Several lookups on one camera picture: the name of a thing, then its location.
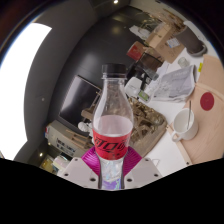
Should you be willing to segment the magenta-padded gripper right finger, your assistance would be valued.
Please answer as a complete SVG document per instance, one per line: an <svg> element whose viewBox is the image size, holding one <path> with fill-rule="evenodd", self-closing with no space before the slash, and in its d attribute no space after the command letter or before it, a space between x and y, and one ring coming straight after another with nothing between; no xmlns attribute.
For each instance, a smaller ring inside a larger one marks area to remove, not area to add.
<svg viewBox="0 0 224 224"><path fill-rule="evenodd" d="M161 177L151 159L142 158L133 148L128 148L123 162L124 189L140 188Z"/></svg>

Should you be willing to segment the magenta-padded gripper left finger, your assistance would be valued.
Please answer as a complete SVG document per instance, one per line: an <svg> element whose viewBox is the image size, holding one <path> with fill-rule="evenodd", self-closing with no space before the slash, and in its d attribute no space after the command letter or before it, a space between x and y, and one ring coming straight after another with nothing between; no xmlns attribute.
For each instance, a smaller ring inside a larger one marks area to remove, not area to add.
<svg viewBox="0 0 224 224"><path fill-rule="evenodd" d="M84 188L98 189L100 161L95 148L89 149L81 158L74 157L58 176Z"/></svg>

